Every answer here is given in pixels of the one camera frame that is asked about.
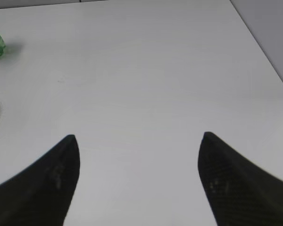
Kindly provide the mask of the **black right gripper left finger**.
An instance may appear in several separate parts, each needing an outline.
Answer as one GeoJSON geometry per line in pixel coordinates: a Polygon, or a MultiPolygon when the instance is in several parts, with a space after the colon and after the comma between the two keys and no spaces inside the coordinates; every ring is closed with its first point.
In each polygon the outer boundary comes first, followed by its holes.
{"type": "Polygon", "coordinates": [[[0,184],[0,226],[62,226],[80,175],[75,135],[0,184]]]}

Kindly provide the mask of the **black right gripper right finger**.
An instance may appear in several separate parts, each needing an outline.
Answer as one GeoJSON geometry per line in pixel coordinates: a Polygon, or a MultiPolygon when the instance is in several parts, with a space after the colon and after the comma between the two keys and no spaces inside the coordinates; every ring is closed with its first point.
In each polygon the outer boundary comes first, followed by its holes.
{"type": "Polygon", "coordinates": [[[283,226],[283,181],[212,132],[198,155],[200,180],[219,226],[283,226]]]}

